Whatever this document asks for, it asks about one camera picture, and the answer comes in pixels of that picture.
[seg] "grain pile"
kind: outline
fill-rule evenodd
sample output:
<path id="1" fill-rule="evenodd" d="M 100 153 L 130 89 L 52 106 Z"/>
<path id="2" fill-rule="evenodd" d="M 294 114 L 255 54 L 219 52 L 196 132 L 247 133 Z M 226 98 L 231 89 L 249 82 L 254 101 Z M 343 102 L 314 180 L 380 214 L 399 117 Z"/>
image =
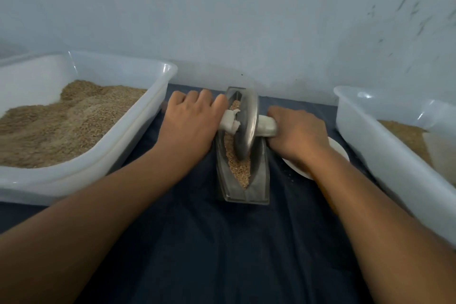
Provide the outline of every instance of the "grain pile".
<path id="1" fill-rule="evenodd" d="M 240 101 L 235 100 L 230 107 L 230 110 L 238 109 Z M 234 135 L 225 133 L 224 137 L 225 149 L 227 152 L 229 169 L 233 173 L 234 177 L 239 181 L 239 184 L 246 189 L 248 186 L 248 180 L 250 179 L 250 154 L 249 156 L 239 161 L 234 152 Z"/>
<path id="2" fill-rule="evenodd" d="M 432 167 L 432 161 L 423 139 L 423 133 L 427 132 L 425 129 L 386 120 L 379 120 L 379 123 Z"/>
<path id="3" fill-rule="evenodd" d="M 47 167 L 83 154 L 145 91 L 76 80 L 56 103 L 8 110 L 0 118 L 0 166 Z"/>

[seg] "white plastic tub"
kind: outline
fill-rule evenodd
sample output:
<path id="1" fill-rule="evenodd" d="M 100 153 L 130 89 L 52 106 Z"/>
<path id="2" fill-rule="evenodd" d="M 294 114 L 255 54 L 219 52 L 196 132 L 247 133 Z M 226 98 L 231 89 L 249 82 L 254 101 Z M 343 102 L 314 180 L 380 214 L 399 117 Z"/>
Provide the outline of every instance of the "white plastic tub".
<path id="1" fill-rule="evenodd" d="M 425 226 L 456 246 L 456 189 L 377 120 L 456 138 L 456 107 L 377 89 L 336 87 L 337 128 L 373 176 Z"/>
<path id="2" fill-rule="evenodd" d="M 103 177 L 136 134 L 157 114 L 168 81 L 177 72 L 171 63 L 89 52 L 27 55 L 0 60 L 0 116 L 20 105 L 47 105 L 76 80 L 101 86 L 148 89 L 101 140 L 84 154 L 54 166 L 20 169 L 0 166 L 0 201 L 45 204 Z"/>

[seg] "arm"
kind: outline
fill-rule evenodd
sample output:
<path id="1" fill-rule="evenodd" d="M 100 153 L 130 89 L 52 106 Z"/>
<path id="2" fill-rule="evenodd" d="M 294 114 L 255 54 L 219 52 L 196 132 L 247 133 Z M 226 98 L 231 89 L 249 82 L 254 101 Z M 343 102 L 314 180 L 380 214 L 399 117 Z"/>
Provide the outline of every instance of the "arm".
<path id="1" fill-rule="evenodd" d="M 224 95 L 170 99 L 145 155 L 0 236 L 0 303 L 72 303 L 128 225 L 210 149 Z"/>
<path id="2" fill-rule="evenodd" d="M 456 254 L 334 151 L 325 124 L 271 107 L 271 148 L 304 164 L 331 199 L 377 303 L 454 303 Z"/>

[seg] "white wall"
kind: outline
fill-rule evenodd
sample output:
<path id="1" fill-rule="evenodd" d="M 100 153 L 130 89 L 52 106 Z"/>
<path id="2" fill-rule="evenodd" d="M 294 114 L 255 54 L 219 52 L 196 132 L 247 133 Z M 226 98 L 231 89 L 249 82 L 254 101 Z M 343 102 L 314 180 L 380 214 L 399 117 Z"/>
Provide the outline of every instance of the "white wall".
<path id="1" fill-rule="evenodd" d="M 173 59 L 176 83 L 334 103 L 336 85 L 456 103 L 456 0 L 0 0 L 0 55 Z"/>

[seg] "white saucer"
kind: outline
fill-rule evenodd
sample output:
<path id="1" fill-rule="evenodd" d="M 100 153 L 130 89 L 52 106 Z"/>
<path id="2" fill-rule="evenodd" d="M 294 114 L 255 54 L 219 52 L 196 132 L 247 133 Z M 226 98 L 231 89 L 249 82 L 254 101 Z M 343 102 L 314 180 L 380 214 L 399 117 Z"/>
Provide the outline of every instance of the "white saucer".
<path id="1" fill-rule="evenodd" d="M 346 158 L 348 161 L 350 161 L 350 158 L 348 157 L 347 152 L 338 142 L 334 141 L 331 137 L 328 137 L 328 140 L 329 140 L 329 145 L 331 146 L 331 148 L 333 148 L 336 152 L 338 152 L 340 155 L 342 155 L 344 158 Z M 293 163 L 291 163 L 290 161 L 285 160 L 284 158 L 282 158 L 282 160 L 284 160 L 285 163 L 288 166 L 290 166 L 291 169 L 293 169 L 296 173 L 299 173 L 303 177 L 313 180 L 313 178 L 311 177 L 310 174 L 308 174 L 307 172 L 301 171 L 299 168 L 294 166 Z"/>

